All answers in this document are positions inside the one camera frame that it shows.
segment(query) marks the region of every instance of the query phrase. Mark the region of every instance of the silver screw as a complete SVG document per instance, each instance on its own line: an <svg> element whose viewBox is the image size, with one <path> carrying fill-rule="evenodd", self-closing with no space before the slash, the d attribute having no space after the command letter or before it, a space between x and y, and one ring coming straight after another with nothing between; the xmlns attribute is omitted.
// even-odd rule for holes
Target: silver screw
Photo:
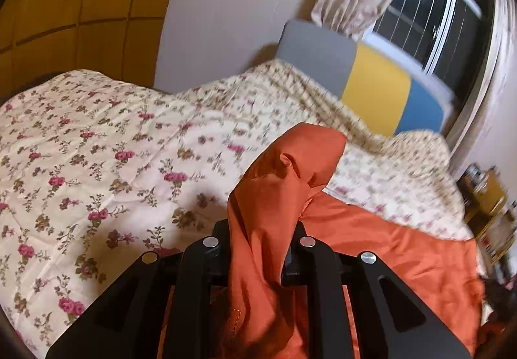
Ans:
<svg viewBox="0 0 517 359"><path fill-rule="evenodd" d="M206 237L203 240L203 245L208 248L214 248L219 244L219 240L216 237Z"/></svg>
<svg viewBox="0 0 517 359"><path fill-rule="evenodd" d="M300 244L304 247L310 248L316 245L316 240L312 237L301 237Z"/></svg>
<svg viewBox="0 0 517 359"><path fill-rule="evenodd" d="M361 254L361 260L366 264L373 264L377 261L377 256L374 253L367 251Z"/></svg>
<svg viewBox="0 0 517 359"><path fill-rule="evenodd" d="M158 260L158 255L155 252L148 251L142 256L142 261L145 264L151 264Z"/></svg>

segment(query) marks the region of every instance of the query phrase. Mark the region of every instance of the window frame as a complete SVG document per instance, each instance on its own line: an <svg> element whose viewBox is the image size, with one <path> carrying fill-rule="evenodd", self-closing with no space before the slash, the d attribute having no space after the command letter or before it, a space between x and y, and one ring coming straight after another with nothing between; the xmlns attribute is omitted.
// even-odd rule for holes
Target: window frame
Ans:
<svg viewBox="0 0 517 359"><path fill-rule="evenodd" d="M423 82L428 90L441 102L446 112L452 112L454 110L454 106L458 105L458 99L454 92L434 74L434 70L449 35L457 1L458 0L446 0L444 16L441 19L436 39L434 40L433 47L431 48L425 65L422 65L417 59L391 43L391 41L375 33L373 31L375 23L373 23L361 37L361 40L401 64L412 76L415 76ZM478 19L483 19L483 12L477 2L474 0L463 1Z"/></svg>

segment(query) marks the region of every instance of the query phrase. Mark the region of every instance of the floral bedsheet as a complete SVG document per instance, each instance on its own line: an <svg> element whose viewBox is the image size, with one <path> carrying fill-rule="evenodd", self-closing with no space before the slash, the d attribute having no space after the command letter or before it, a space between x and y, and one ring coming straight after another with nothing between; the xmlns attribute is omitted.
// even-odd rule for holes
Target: floral bedsheet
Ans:
<svg viewBox="0 0 517 359"><path fill-rule="evenodd" d="M440 136L374 135L278 60L177 95L73 71L0 112L0 304L37 357L142 252L209 234L247 167L302 121L348 135L327 192L470 238Z"/></svg>

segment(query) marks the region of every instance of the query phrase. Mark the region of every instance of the headboard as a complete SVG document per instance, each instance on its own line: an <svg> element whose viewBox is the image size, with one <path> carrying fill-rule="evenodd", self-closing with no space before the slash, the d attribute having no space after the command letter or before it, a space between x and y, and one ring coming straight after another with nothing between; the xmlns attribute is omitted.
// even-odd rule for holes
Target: headboard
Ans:
<svg viewBox="0 0 517 359"><path fill-rule="evenodd" d="M340 98L373 132L441 130L444 111L435 97L364 43L295 19L285 25L276 57Z"/></svg>

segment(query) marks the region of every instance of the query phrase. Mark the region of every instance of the orange garment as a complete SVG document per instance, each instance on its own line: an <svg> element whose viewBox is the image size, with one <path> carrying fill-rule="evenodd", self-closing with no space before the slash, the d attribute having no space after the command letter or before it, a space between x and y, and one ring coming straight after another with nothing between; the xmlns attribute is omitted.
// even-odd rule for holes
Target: orange garment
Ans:
<svg viewBox="0 0 517 359"><path fill-rule="evenodd" d="M334 251L377 253L473 353L483 296L475 241L439 240L321 192L345 142L336 130L298 124L258 157L231 193L224 356L307 357L306 290L280 283L299 219L307 235Z"/></svg>

